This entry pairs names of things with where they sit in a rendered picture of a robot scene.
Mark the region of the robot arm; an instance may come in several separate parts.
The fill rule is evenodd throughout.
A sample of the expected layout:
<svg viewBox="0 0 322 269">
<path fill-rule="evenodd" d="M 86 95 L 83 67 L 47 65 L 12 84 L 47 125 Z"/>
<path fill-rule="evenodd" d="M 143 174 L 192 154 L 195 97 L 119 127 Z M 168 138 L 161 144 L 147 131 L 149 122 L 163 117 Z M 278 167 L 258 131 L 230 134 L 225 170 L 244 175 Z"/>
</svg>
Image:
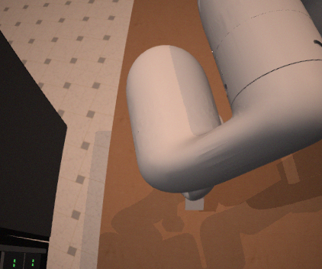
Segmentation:
<svg viewBox="0 0 322 269">
<path fill-rule="evenodd" d="M 197 3 L 232 117 L 219 117 L 204 69 L 180 47 L 143 52 L 126 85 L 140 174 L 182 193 L 185 210 L 322 139 L 322 0 Z"/>
</svg>

